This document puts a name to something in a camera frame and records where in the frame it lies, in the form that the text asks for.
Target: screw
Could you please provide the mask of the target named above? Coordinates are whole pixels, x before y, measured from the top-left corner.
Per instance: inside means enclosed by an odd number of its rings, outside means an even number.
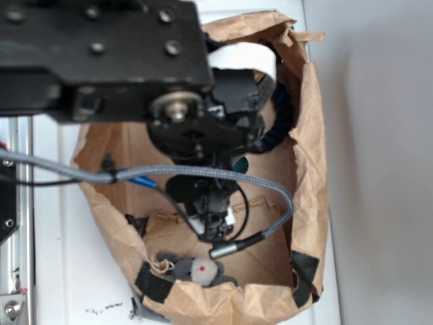
[[[173,21],[173,15],[168,10],[160,10],[159,16],[162,22],[170,23]]]
[[[8,219],[8,220],[6,220],[6,221],[5,221],[5,225],[6,225],[6,227],[8,227],[8,228],[12,228],[12,227],[14,226],[14,220],[12,220],[12,219]]]
[[[178,56],[181,53],[181,45],[178,41],[168,41],[165,43],[165,50],[172,56]]]
[[[173,102],[166,107],[166,114],[174,123],[180,123],[185,120],[188,113],[188,105],[184,102]]]
[[[90,52],[93,54],[101,55],[105,52],[106,48],[104,44],[101,43],[92,43],[90,44]]]
[[[13,161],[10,161],[8,159],[3,160],[3,166],[4,167],[12,167],[14,165]]]
[[[10,320],[14,320],[21,313],[21,305],[12,300],[5,305],[5,313]]]
[[[101,18],[101,10],[95,5],[91,5],[90,7],[86,8],[85,15],[90,20],[98,20]]]
[[[26,16],[19,7],[12,7],[6,11],[6,19],[10,22],[19,24],[25,20]]]

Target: white wall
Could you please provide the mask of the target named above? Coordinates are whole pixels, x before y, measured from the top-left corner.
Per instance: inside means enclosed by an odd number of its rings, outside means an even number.
[[[433,324],[433,1],[304,0],[344,325]]]

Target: gray braided cable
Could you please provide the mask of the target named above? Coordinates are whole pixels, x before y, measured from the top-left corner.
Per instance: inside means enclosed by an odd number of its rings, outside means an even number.
[[[86,181],[89,183],[112,183],[114,180],[114,176],[110,173],[90,173],[88,171],[82,171],[80,169],[62,165],[58,162],[56,163],[43,158],[27,156],[25,154],[18,154],[15,152],[8,152],[7,150],[0,150],[0,159],[12,160],[18,163],[26,163],[38,166],[40,168],[48,169],[65,176],[69,176],[73,179]],[[275,223],[273,223],[267,230],[262,232],[264,237],[270,236],[285,222],[287,222],[292,216],[294,210],[292,196],[281,184],[275,183],[274,181],[269,181],[267,179],[236,173],[234,171],[226,171],[223,169],[183,165],[152,165],[128,169],[126,171],[119,171],[115,176],[115,180],[126,181],[144,175],[188,175],[228,179],[231,181],[251,183],[279,192],[284,197],[288,209]]]

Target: brown paper bag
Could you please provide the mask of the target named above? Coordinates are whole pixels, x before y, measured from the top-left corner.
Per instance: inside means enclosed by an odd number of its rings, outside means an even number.
[[[155,191],[119,183],[95,186],[83,183],[97,225],[115,260],[143,304],[173,324],[276,324],[311,306],[323,290],[323,263],[328,223],[326,150],[321,94],[314,62],[307,62],[305,44],[323,34],[295,32],[295,23],[277,12],[261,12],[220,20],[203,26],[216,41],[269,41],[283,63],[277,67],[280,82],[290,91],[298,111],[290,136],[273,151],[248,155],[249,175],[277,181],[294,193],[293,220],[265,241],[224,257],[226,274],[239,286],[225,283],[202,288],[176,281],[163,301],[152,300],[135,281],[143,262],[151,262],[160,249],[197,257],[207,256],[209,245],[199,243],[174,209]],[[275,114],[269,103],[264,118],[272,125]],[[73,164],[99,171],[106,152],[119,166],[171,164],[155,149],[144,123],[83,126]],[[170,175],[153,177],[164,186]],[[271,190],[242,184],[251,207],[246,234],[265,229],[286,208]],[[234,195],[231,205],[242,224],[244,204]],[[124,214],[149,217],[142,239]]]

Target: gray plush toy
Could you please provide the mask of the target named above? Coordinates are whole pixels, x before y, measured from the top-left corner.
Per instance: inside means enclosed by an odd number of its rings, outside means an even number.
[[[182,257],[172,252],[160,251],[156,258],[167,260],[174,268],[164,278],[170,281],[192,281],[205,287],[217,286],[224,282],[232,282],[237,286],[237,280],[225,276],[224,265],[220,261],[212,261],[204,257]]]

